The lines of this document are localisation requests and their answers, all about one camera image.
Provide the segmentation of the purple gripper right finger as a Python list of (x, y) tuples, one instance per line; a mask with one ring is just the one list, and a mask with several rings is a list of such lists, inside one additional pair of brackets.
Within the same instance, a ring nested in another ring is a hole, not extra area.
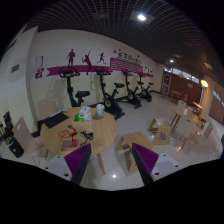
[(182, 169), (168, 154), (157, 154), (137, 143), (132, 144), (132, 154), (145, 185)]

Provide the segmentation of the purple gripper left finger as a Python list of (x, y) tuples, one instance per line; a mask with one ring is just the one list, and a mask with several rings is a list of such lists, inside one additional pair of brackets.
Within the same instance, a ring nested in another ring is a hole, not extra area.
[(56, 155), (44, 166), (44, 170), (79, 185), (82, 181), (91, 153), (91, 145), (86, 144), (70, 152), (66, 156)]

